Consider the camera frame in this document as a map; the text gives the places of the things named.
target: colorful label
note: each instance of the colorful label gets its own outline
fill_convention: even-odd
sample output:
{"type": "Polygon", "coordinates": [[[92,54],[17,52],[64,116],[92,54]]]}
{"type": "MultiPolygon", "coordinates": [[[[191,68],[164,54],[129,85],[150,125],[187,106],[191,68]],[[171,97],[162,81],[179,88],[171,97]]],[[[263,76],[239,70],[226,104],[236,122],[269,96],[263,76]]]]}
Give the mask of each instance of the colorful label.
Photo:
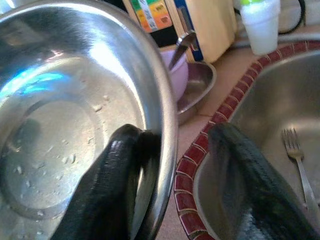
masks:
{"type": "Polygon", "coordinates": [[[131,0],[135,14],[147,33],[172,26],[164,0],[131,0]]]}

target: spoon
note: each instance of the spoon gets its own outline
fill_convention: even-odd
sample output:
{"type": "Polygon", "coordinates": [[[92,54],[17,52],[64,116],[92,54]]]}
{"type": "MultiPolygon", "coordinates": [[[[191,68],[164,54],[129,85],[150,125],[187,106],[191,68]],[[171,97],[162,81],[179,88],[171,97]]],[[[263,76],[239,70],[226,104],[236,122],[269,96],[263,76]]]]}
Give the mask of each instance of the spoon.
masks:
{"type": "Polygon", "coordinates": [[[176,41],[176,49],[174,51],[173,57],[168,66],[169,71],[173,69],[176,63],[179,61],[181,56],[185,53],[188,47],[193,44],[196,40],[196,32],[193,30],[188,31],[184,35],[178,38],[176,41]]]}

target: black cable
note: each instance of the black cable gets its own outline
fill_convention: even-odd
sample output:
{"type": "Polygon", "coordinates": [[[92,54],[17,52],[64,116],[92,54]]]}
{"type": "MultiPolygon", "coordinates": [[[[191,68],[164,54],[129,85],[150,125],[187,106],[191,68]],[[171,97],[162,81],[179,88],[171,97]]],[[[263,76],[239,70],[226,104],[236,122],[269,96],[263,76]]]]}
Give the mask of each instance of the black cable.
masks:
{"type": "MultiPolygon", "coordinates": [[[[306,2],[305,2],[305,0],[298,0],[298,1],[299,1],[300,8],[301,8],[300,18],[299,18],[298,23],[293,28],[291,28],[290,30],[280,31],[279,32],[280,35],[286,35],[286,34],[290,34],[290,33],[294,32],[295,30],[297,30],[297,28],[299,28],[300,24],[305,19],[305,17],[306,17],[306,2]]],[[[239,9],[234,8],[234,12],[236,14],[238,14],[238,15],[241,15],[239,9]]]]}

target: metal tray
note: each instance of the metal tray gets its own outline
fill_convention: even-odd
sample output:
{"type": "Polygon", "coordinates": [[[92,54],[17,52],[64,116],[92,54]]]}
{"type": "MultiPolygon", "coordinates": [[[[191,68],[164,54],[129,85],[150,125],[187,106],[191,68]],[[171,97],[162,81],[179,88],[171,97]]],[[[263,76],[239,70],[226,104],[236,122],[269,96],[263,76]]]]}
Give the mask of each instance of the metal tray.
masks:
{"type": "Polygon", "coordinates": [[[198,112],[217,80],[217,71],[211,64],[189,63],[188,69],[188,83],[182,98],[177,103],[179,125],[184,124],[198,112]]]}

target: red tile border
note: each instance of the red tile border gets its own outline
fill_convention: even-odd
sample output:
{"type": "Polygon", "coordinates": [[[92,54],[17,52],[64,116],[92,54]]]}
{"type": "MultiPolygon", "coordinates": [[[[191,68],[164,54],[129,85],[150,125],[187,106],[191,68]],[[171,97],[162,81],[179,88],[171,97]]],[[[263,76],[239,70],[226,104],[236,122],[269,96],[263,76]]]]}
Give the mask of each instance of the red tile border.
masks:
{"type": "Polygon", "coordinates": [[[183,228],[188,236],[200,231],[207,231],[204,223],[196,212],[189,212],[180,216],[183,228]]]}
{"type": "Polygon", "coordinates": [[[193,194],[193,186],[194,182],[192,179],[185,175],[176,175],[174,181],[174,191],[175,192],[186,192],[189,194],[193,194]]]}
{"type": "Polygon", "coordinates": [[[200,234],[195,237],[193,240],[215,240],[209,233],[205,232],[204,234],[200,234]]]}
{"type": "Polygon", "coordinates": [[[226,97],[207,125],[199,133],[190,148],[185,152],[176,169],[174,197],[177,211],[181,214],[179,216],[180,221],[190,239],[215,240],[208,234],[208,230],[197,212],[197,205],[193,196],[193,180],[196,171],[208,152],[209,130],[217,123],[228,121],[239,102],[264,68],[295,54],[313,50],[320,50],[320,41],[303,41],[289,44],[260,57],[256,62],[252,63],[244,76],[231,90],[229,96],[226,97]]]}
{"type": "Polygon", "coordinates": [[[178,213],[182,211],[197,211],[194,196],[189,193],[175,194],[175,204],[178,213]]]}

